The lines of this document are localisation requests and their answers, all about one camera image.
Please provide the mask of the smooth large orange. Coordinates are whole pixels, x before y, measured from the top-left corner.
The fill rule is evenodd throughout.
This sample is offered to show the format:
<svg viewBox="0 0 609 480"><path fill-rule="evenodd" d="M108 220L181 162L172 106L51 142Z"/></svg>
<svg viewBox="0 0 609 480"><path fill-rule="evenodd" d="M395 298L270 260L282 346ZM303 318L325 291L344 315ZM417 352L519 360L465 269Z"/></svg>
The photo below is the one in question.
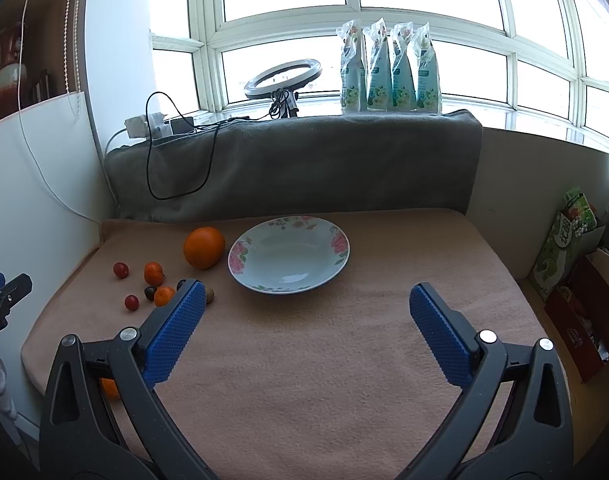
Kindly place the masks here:
<svg viewBox="0 0 609 480"><path fill-rule="evenodd" d="M197 270L215 266L225 252L224 235L213 226L202 226L190 232L183 243L186 262Z"/></svg>

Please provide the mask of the cherry tomato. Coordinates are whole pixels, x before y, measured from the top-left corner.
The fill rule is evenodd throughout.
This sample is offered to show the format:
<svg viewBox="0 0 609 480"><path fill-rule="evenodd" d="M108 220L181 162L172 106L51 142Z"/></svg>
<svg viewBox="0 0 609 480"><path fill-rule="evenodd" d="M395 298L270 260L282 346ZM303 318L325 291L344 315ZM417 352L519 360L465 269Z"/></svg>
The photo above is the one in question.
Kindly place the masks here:
<svg viewBox="0 0 609 480"><path fill-rule="evenodd" d="M140 300L138 300L137 296L134 295L126 296L123 303L129 311L136 311L138 307L140 307Z"/></svg>
<svg viewBox="0 0 609 480"><path fill-rule="evenodd" d="M119 280L124 280L130 274L129 266L124 262L116 262L112 267L112 272L114 272L114 275L116 275Z"/></svg>

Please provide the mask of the black power adapter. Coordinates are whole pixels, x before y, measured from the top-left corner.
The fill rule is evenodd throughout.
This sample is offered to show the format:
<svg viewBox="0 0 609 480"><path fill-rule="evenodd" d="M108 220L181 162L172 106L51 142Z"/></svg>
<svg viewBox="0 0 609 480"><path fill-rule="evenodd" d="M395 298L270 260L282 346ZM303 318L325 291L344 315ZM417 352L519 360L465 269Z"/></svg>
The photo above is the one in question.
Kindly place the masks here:
<svg viewBox="0 0 609 480"><path fill-rule="evenodd" d="M173 134L186 134L195 130L195 124L192 117L172 118L169 124Z"/></svg>

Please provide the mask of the white power strip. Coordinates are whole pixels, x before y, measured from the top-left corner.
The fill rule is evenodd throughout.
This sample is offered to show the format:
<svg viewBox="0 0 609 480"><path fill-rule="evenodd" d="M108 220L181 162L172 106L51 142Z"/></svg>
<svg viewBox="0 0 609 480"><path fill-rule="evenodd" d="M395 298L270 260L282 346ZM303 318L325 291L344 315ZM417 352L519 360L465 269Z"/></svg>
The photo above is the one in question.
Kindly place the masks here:
<svg viewBox="0 0 609 480"><path fill-rule="evenodd" d="M172 136L173 130L166 116L160 112L131 117L124 121L130 139L162 139Z"/></svg>

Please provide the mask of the beige blanket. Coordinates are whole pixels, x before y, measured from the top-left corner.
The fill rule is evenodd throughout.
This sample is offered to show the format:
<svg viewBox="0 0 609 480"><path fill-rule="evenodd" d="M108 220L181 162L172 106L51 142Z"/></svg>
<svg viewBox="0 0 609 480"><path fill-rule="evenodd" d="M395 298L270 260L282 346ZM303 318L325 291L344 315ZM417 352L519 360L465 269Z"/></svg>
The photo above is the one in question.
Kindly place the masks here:
<svg viewBox="0 0 609 480"><path fill-rule="evenodd" d="M336 278L274 296L238 284L227 257L197 272L182 258L188 229L108 221L96 251L50 300L24 343L24 368L45 396L62 337L114 338L154 311L144 266L158 262L176 290L185 278L214 299L155 388L213 479L402 479L461 390L410 315L427 282L475 330L509 344L544 336L509 270L463 214L410 210L335 214L349 238ZM119 280L112 267L129 266ZM137 296L129 311L124 298Z"/></svg>

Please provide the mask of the floral white plate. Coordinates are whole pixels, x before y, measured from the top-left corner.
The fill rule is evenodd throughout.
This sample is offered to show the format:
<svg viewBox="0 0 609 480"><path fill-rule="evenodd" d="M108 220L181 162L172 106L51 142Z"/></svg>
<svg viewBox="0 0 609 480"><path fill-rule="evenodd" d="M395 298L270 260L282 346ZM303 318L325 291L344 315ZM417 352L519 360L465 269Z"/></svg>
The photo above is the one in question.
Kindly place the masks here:
<svg viewBox="0 0 609 480"><path fill-rule="evenodd" d="M228 252L227 267L238 284L253 292L286 296L332 281L350 254L347 234L332 221L280 217L242 233Z"/></svg>

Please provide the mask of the brown cardboard box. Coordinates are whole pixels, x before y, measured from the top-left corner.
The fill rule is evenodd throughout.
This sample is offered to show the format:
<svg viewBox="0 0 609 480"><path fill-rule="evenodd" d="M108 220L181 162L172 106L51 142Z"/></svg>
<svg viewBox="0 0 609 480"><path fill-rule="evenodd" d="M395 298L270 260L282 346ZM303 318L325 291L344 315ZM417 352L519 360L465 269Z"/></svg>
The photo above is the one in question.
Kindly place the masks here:
<svg viewBox="0 0 609 480"><path fill-rule="evenodd" d="M581 381L609 365L609 252L577 261L551 292L544 311L561 336Z"/></svg>

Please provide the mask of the red round vase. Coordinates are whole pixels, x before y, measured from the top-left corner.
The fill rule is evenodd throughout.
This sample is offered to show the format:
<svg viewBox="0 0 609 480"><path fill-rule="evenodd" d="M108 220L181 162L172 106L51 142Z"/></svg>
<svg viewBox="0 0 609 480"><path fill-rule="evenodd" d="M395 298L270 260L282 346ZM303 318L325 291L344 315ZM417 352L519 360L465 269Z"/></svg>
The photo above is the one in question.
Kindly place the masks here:
<svg viewBox="0 0 609 480"><path fill-rule="evenodd" d="M0 31L0 120L18 110L18 84L27 81L27 67L20 62L23 31L20 23Z"/></svg>

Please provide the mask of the grey blanket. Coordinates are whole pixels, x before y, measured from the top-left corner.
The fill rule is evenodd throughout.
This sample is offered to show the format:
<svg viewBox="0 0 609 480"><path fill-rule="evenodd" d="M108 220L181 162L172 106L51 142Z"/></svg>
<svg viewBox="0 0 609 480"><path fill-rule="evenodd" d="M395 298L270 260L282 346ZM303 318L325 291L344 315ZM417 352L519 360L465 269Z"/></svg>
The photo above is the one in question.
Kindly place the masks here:
<svg viewBox="0 0 609 480"><path fill-rule="evenodd" d="M446 115L233 120L105 158L122 219L190 223L408 208L469 208L483 127Z"/></svg>

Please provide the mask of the speckled large orange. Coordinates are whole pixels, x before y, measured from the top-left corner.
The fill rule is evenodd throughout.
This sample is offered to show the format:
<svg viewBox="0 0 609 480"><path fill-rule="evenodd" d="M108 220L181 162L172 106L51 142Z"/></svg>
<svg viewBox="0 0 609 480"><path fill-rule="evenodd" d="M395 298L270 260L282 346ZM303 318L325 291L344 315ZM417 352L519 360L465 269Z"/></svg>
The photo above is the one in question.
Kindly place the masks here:
<svg viewBox="0 0 609 480"><path fill-rule="evenodd" d="M104 394L109 401L114 402L120 399L120 393L114 379L102 378L100 380L100 384L102 385Z"/></svg>

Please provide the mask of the window frame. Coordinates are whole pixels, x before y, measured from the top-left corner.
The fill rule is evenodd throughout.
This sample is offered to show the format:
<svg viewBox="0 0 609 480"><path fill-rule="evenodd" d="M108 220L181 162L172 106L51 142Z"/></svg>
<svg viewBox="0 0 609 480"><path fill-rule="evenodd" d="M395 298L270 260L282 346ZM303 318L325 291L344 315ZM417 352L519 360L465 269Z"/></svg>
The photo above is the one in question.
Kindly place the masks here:
<svg viewBox="0 0 609 480"><path fill-rule="evenodd" d="M553 122L609 151L609 0L147 0L158 84L186 112L248 104L257 73L321 63L309 99L341 93L345 23L427 27L443 105L469 103L504 128Z"/></svg>

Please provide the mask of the small mandarin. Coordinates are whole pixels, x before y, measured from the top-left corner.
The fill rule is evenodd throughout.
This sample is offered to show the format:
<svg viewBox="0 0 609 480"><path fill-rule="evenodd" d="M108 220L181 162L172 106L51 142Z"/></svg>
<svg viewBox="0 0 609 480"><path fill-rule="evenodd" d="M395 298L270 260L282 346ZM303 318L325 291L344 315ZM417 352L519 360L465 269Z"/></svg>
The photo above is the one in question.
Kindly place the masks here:
<svg viewBox="0 0 609 480"><path fill-rule="evenodd" d="M152 287L159 287L164 282L164 272L160 263L152 261L144 266L144 281Z"/></svg>
<svg viewBox="0 0 609 480"><path fill-rule="evenodd" d="M156 307L164 307L169 304L175 295L175 289L169 286L160 286L154 292L154 304Z"/></svg>

